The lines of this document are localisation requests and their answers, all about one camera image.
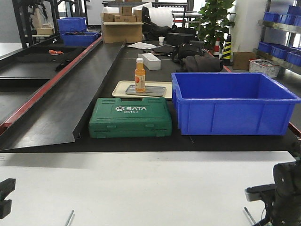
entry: black case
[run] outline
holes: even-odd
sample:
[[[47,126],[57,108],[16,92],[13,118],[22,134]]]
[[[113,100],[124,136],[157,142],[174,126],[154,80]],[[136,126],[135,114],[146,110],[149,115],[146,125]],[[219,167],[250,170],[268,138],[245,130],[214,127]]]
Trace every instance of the black case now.
[[[177,46],[182,43],[189,43],[190,40],[198,40],[197,35],[184,33],[169,33],[166,36],[166,43],[172,46]]]

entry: orange juice bottle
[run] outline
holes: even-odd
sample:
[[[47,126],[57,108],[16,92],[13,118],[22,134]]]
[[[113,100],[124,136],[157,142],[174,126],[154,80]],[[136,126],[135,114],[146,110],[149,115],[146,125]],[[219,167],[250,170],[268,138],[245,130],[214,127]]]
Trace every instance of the orange juice bottle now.
[[[142,58],[136,59],[135,90],[136,92],[145,92],[145,69]]]

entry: sata logo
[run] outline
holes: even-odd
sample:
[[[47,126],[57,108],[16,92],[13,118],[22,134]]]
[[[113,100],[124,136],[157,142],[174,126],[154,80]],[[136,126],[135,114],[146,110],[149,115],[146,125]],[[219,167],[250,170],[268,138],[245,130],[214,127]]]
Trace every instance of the sata logo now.
[[[124,110],[125,110],[125,108],[122,107],[122,106],[119,106],[119,107],[115,108],[115,111],[118,111],[118,112],[121,112],[121,111],[124,111]]]
[[[146,107],[127,107],[127,111],[132,110],[146,110]]]

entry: bottle cap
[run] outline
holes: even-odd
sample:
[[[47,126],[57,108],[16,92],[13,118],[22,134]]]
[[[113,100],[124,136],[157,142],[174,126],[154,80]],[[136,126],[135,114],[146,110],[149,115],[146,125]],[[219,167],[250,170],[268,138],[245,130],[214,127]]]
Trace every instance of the bottle cap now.
[[[143,58],[137,58],[136,63],[143,63]]]

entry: beige tray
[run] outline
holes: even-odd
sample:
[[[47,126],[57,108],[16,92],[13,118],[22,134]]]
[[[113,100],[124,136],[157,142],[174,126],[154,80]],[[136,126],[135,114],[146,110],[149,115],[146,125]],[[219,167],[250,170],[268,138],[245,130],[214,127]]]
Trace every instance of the beige tray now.
[[[143,95],[129,95],[126,94],[126,89],[130,85],[134,85],[134,81],[119,81],[117,86],[115,87],[114,91],[112,92],[113,97],[126,97],[126,98],[143,98],[143,97],[150,97],[150,96],[143,96]],[[166,99],[172,98],[173,93],[173,84],[171,82],[165,81],[147,81],[145,83],[147,86],[164,86],[166,87],[166,92],[163,97]]]

